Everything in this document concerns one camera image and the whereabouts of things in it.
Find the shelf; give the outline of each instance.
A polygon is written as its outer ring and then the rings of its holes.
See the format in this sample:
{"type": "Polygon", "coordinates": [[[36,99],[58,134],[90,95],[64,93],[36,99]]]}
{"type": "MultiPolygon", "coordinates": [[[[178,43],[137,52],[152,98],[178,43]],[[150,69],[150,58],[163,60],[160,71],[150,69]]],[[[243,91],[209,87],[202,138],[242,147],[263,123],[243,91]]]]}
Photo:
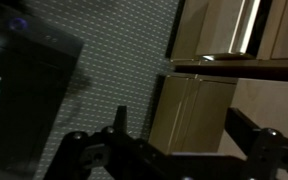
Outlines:
{"type": "Polygon", "coordinates": [[[173,66],[200,67],[279,67],[288,68],[288,59],[283,60],[221,60],[221,61],[173,61],[173,66]]]}

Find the textured wall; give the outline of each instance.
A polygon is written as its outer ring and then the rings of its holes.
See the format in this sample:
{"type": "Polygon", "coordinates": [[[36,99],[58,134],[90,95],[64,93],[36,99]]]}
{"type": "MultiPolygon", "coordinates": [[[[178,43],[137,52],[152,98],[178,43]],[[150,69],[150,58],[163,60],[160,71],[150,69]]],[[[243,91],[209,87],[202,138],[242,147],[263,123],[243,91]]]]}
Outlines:
{"type": "MultiPolygon", "coordinates": [[[[178,0],[26,0],[36,17],[85,41],[78,66],[42,155],[42,179],[64,134],[89,134],[128,106],[128,132],[148,138],[156,77],[171,71],[165,58],[178,0]]],[[[111,179],[103,170],[93,179],[111,179]]]]}

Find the gray perforated wall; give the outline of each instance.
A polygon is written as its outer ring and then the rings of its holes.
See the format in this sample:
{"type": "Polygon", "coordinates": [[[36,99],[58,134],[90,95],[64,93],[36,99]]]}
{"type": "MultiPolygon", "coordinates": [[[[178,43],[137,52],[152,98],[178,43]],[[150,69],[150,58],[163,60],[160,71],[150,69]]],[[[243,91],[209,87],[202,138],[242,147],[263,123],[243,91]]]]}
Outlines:
{"type": "MultiPolygon", "coordinates": [[[[148,138],[158,74],[171,71],[165,52],[178,0],[26,0],[36,17],[84,40],[66,98],[35,179],[42,179],[64,134],[89,134],[128,106],[128,133],[148,138]]],[[[103,169],[93,179],[111,179],[103,169]]]]}

